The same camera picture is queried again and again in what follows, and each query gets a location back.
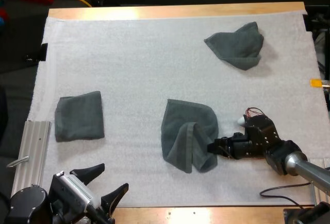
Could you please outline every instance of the gray towel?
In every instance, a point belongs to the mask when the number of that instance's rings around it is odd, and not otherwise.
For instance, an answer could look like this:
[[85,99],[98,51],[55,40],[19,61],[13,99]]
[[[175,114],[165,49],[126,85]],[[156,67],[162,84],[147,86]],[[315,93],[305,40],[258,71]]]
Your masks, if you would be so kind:
[[235,32],[215,33],[204,42],[219,59],[246,71],[259,63],[263,36],[251,22]]
[[60,98],[55,111],[55,137],[58,142],[104,137],[100,91]]
[[169,99],[161,125],[163,158],[178,169],[191,173],[192,164],[207,172],[218,164],[207,145],[218,137],[218,121],[205,105]]

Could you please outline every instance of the gray cloth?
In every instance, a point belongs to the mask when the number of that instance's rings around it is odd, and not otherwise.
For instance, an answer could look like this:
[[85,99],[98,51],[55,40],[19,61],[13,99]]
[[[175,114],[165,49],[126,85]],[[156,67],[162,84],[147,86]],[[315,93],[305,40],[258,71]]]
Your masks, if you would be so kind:
[[169,99],[161,126],[163,158],[178,169],[191,173],[192,164],[204,173],[218,164],[207,145],[218,137],[218,121],[205,105]]
[[256,22],[247,23],[235,32],[218,32],[204,40],[215,55],[241,70],[259,63],[263,36]]
[[55,111],[55,137],[58,142],[104,137],[100,91],[60,98]]

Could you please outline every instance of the table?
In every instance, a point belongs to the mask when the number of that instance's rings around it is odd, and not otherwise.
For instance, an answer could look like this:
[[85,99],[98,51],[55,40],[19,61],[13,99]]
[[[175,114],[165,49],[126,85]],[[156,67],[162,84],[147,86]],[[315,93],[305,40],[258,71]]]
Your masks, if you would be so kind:
[[[304,10],[303,2],[188,6],[50,9],[48,16],[72,20],[138,20],[194,16],[263,14]],[[118,208],[116,223],[282,224],[284,207]]]

